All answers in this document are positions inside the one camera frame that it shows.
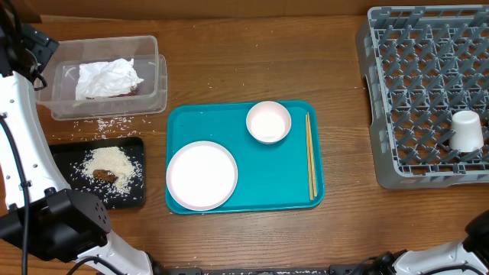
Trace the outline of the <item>large white plate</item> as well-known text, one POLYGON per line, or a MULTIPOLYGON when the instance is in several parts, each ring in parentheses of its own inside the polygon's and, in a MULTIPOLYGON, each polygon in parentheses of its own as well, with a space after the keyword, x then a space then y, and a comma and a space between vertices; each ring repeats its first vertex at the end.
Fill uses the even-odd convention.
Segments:
POLYGON ((195 141, 172 156, 166 183, 179 205, 204 212, 219 207, 232 196, 238 183, 238 165, 222 145, 195 141))

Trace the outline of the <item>pile of white rice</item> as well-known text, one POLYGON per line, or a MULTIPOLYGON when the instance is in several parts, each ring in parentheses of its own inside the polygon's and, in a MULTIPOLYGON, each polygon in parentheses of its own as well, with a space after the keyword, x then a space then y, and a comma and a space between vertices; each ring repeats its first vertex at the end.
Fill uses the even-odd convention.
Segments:
POLYGON ((88 150, 83 158, 70 164, 70 179, 82 180, 76 189, 94 191, 96 194, 126 197, 135 187, 141 187, 143 167, 135 157, 129 157, 120 147, 103 147, 88 150), (93 170, 110 170, 118 179, 114 183, 96 180, 93 170))

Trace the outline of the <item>red snack wrapper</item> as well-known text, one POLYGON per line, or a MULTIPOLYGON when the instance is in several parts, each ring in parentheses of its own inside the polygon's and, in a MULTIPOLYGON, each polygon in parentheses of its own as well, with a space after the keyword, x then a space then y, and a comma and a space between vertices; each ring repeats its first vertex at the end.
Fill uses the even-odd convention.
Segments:
POLYGON ((86 97, 86 99, 112 99, 112 98, 120 98, 120 97, 129 97, 129 96, 134 96, 137 95, 136 90, 131 90, 128 93, 125 94, 118 94, 118 95, 110 95, 110 96, 99 96, 99 97, 86 97))

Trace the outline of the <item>white napkin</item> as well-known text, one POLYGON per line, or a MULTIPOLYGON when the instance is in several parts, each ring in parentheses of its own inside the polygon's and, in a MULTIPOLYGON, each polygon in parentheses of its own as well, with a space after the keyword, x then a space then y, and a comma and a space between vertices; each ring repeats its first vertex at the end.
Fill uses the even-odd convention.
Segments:
POLYGON ((125 94, 136 90, 143 81, 134 69, 133 59, 82 63, 75 89, 76 100, 125 94))

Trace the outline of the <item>brown food scrap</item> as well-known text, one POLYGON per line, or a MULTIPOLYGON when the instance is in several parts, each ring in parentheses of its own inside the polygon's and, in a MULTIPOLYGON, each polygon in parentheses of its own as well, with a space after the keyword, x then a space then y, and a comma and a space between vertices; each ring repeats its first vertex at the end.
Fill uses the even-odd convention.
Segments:
POLYGON ((107 183, 114 183, 118 177, 110 170, 93 170, 92 176, 96 180, 107 183))

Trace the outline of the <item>white cup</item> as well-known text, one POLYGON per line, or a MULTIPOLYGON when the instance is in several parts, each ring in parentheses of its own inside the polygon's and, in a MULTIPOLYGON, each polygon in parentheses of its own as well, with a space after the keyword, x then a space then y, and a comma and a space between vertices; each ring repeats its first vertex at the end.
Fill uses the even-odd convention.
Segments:
POLYGON ((452 116, 451 129, 455 132, 449 139, 449 146, 462 153, 470 153, 484 146, 481 120, 478 113, 465 110, 452 116))

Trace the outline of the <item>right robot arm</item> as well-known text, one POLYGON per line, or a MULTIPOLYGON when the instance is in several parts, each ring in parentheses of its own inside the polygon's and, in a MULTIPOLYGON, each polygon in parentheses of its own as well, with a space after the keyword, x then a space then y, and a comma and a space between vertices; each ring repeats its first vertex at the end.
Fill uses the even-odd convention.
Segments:
POLYGON ((467 236, 424 251, 386 253, 364 268, 367 275, 487 275, 488 212, 465 227, 467 236))

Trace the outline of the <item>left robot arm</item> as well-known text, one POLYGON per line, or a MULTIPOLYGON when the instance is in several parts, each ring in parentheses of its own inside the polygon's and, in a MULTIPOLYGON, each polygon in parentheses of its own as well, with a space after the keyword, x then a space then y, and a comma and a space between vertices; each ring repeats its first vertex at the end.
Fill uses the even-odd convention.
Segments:
POLYGON ((59 44, 22 24, 10 1, 1 3, 1 172, 7 214, 1 238, 28 258, 87 264, 100 274, 163 274, 152 256, 113 230, 102 201, 71 189, 53 160, 37 114, 35 93, 59 44))

